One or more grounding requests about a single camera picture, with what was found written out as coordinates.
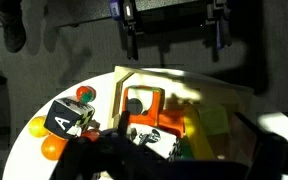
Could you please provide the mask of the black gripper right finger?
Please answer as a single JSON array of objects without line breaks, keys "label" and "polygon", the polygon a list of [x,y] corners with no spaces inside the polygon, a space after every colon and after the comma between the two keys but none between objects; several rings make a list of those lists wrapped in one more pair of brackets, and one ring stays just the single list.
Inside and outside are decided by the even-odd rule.
[{"label": "black gripper right finger", "polygon": [[282,180],[283,174],[288,175],[288,141],[276,133],[263,132],[242,113],[235,116],[257,137],[253,164],[245,180]]}]

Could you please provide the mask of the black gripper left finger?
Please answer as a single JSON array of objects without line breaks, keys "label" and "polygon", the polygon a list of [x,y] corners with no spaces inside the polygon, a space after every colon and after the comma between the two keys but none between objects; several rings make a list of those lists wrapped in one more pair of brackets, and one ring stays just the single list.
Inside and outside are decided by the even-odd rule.
[{"label": "black gripper left finger", "polygon": [[71,139],[50,180],[94,180],[106,171],[114,180],[129,180],[126,154],[130,145],[126,138],[130,113],[123,111],[116,129],[102,131],[96,140],[87,137]]}]

